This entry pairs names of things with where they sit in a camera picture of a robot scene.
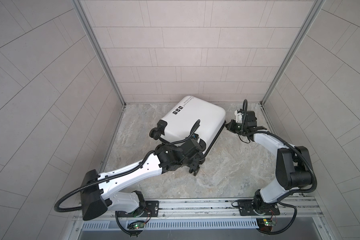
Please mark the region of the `black and white suitcase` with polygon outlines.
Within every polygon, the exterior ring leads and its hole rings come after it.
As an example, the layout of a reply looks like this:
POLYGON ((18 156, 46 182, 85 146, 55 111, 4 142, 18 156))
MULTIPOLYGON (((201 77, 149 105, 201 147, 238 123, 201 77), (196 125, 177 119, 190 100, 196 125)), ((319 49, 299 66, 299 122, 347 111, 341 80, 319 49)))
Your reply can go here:
POLYGON ((206 160, 225 124, 226 111, 223 108, 193 96, 186 96, 157 122, 149 136, 170 146, 181 146, 189 139, 198 142, 203 140, 206 160))

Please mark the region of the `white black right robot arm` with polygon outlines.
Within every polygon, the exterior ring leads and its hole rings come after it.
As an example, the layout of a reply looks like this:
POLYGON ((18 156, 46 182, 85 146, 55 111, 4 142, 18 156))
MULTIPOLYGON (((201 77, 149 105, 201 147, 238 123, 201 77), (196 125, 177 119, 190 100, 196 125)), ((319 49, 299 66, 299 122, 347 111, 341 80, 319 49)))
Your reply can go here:
POLYGON ((276 156, 275 179, 257 190, 251 203, 256 214, 269 213, 271 207, 290 195, 316 190, 318 181, 307 148, 291 145, 266 128, 258 126, 253 111, 240 109, 235 111, 235 116, 235 120, 226 124, 228 131, 262 145, 276 156))

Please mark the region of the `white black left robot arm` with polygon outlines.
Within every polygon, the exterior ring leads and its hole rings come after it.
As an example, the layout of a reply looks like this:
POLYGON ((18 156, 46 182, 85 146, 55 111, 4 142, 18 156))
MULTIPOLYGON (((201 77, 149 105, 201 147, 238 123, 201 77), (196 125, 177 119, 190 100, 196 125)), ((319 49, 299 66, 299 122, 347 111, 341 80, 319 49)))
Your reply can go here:
POLYGON ((83 220, 96 219, 107 211, 142 212, 146 205, 142 193, 134 191, 126 194, 122 190, 181 167, 189 167, 196 174, 205 160, 203 152, 206 148, 203 140, 195 139, 189 139, 180 146, 162 144, 149 151, 140 162, 122 169, 101 174, 96 170, 87 172, 81 186, 89 187, 80 191, 83 220))

